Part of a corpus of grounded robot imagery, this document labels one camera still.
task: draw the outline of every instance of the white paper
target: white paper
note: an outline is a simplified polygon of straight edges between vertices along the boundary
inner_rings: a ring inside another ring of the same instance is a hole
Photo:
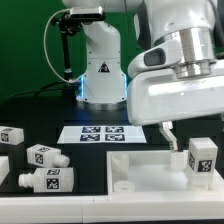
[[[58,144],[70,143],[146,143],[142,127],[65,126]]]

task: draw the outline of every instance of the metal cylinder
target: metal cylinder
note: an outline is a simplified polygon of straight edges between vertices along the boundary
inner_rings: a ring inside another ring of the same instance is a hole
[[[181,43],[183,58],[173,66],[178,78],[211,74],[210,64],[215,60],[212,31],[208,28],[191,28],[168,34],[155,42],[155,46],[176,39]]]

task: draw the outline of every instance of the white plastic part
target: white plastic part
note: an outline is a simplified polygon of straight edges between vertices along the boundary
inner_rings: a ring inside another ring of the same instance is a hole
[[[127,0],[127,10],[136,9],[143,0]],[[67,8],[86,7],[94,8],[101,6],[105,12],[125,12],[124,1],[121,0],[62,0]]]
[[[120,33],[105,22],[84,25],[87,69],[78,101],[115,104],[127,98],[126,75],[120,63]]]
[[[9,159],[7,156],[0,157],[0,185],[9,173]]]
[[[135,191],[135,185],[134,183],[130,181],[118,181],[114,184],[114,192],[134,192]]]
[[[186,174],[189,185],[209,185],[213,181],[218,147],[210,138],[191,138]]]
[[[224,60],[211,75],[178,80],[172,69],[144,72],[128,87],[128,119],[135,126],[219,114],[224,111]]]
[[[21,174],[20,187],[33,187],[34,192],[72,192],[73,168],[37,168],[34,174]]]
[[[171,169],[174,171],[183,171],[187,165],[186,152],[171,152]]]
[[[150,66],[150,67],[147,66],[144,61],[145,55],[150,52],[154,52],[157,49],[160,49],[164,52],[165,63],[162,65],[156,65],[156,66]],[[180,62],[182,57],[183,57],[183,50],[180,45],[180,42],[177,40],[169,40],[159,45],[159,47],[154,47],[148,51],[145,51],[139,54],[135,59],[133,59],[133,61],[130,63],[128,67],[128,75],[131,78],[134,78],[138,74],[145,71],[151,71],[151,70],[169,67],[171,65],[174,65]]]
[[[39,144],[27,149],[27,160],[30,164],[46,168],[65,168],[70,163],[70,159],[67,156],[61,155],[60,149]]]
[[[215,17],[207,0],[145,0],[152,44],[159,38],[179,30],[204,27],[213,30]]]
[[[0,126],[0,143],[18,145],[24,141],[24,133],[21,128]]]
[[[21,174],[19,176],[19,186],[20,187],[34,187],[34,182],[33,182],[33,174],[28,173],[28,174]]]
[[[113,153],[111,156],[112,169],[115,172],[127,172],[129,169],[129,156],[125,153]]]

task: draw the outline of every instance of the black tabletop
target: black tabletop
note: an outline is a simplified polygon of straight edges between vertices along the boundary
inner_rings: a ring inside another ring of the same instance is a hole
[[[0,144],[0,156],[7,155],[10,163],[10,173],[0,186],[0,197],[107,195],[107,151],[168,149],[168,143],[159,133],[158,125],[143,127],[147,144],[57,144],[64,126],[85,125],[130,124],[125,108],[114,111],[81,109],[70,99],[61,97],[17,98],[1,105],[0,126],[23,128],[25,141],[17,146]],[[173,132],[183,148],[187,147],[191,137],[212,138],[219,147],[216,168],[223,175],[222,129],[223,123],[220,115],[216,115],[174,122]],[[34,194],[33,189],[18,186],[20,174],[34,173],[37,168],[27,163],[26,155],[26,149],[35,144],[59,148],[62,154],[70,157],[69,166],[74,168],[75,175],[73,192]]]

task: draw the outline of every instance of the white plastic container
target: white plastic container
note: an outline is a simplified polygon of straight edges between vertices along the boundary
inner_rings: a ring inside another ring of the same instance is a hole
[[[20,187],[32,187],[34,192],[72,192],[73,168],[37,168],[34,174],[19,176]]]
[[[0,143],[18,145],[23,141],[23,129],[0,126]]]
[[[61,155],[60,149],[51,148],[44,145],[34,145],[27,149],[28,163],[40,167],[68,167],[70,159]]]

